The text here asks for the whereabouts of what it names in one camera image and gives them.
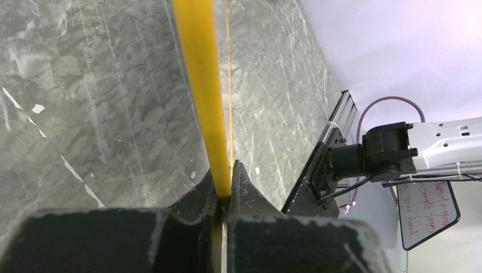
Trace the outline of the yellow framed whiteboard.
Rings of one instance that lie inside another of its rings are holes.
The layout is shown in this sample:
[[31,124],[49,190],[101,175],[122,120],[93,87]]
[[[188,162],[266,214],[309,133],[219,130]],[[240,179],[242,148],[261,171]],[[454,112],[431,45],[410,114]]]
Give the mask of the yellow framed whiteboard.
[[193,94],[214,188],[231,196],[214,1],[173,1],[182,55]]

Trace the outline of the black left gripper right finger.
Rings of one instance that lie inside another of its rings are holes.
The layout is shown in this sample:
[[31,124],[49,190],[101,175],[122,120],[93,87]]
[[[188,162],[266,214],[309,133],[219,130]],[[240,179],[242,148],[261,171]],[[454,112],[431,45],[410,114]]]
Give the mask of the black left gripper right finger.
[[228,272],[391,272],[376,230],[332,217],[286,216],[232,169],[227,220]]

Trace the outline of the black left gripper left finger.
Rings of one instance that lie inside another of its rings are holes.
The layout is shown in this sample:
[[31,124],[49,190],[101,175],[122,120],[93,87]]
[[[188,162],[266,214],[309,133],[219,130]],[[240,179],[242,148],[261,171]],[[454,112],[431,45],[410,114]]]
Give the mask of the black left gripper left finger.
[[166,208],[44,209],[1,256],[2,272],[220,272],[211,173]]

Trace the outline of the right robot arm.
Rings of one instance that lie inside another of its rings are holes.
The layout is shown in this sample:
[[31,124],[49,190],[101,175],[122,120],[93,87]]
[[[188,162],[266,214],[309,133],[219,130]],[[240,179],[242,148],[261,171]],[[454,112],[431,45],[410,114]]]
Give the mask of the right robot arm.
[[453,182],[481,180],[481,119],[393,123],[359,144],[327,130],[283,208],[275,209],[236,162],[228,223],[228,272],[391,272],[369,224],[339,218],[335,198],[367,183],[396,187],[402,248],[459,222]]

